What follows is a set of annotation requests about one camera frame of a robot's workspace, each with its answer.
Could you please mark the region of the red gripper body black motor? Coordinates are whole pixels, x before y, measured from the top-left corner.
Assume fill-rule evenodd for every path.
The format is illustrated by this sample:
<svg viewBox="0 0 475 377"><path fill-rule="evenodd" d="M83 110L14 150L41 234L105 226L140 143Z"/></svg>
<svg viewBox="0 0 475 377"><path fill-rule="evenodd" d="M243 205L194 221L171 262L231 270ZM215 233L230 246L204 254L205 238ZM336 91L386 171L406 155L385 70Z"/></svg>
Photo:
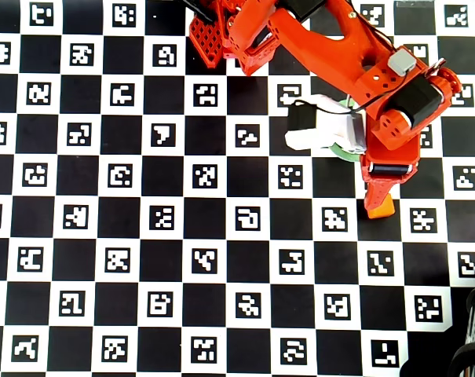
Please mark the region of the red gripper body black motor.
<svg viewBox="0 0 475 377"><path fill-rule="evenodd" d="M367 117L367 151L361 158L367 183L404 183L416 173L420 155L419 129L395 109L379 119Z"/></svg>

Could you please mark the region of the red gripper finger with black pad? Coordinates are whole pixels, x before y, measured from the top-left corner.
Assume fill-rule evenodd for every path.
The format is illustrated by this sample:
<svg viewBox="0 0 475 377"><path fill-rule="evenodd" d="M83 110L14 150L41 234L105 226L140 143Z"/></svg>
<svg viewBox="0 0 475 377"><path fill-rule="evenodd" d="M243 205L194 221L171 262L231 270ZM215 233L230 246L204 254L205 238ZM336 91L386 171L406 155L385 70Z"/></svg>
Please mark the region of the red gripper finger with black pad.
<svg viewBox="0 0 475 377"><path fill-rule="evenodd" d="M390 189L397 184L403 184L410 175L388 176L388 175L367 175L364 181L367 183L367 193L364 199L366 210L374 210L382 205Z"/></svg>

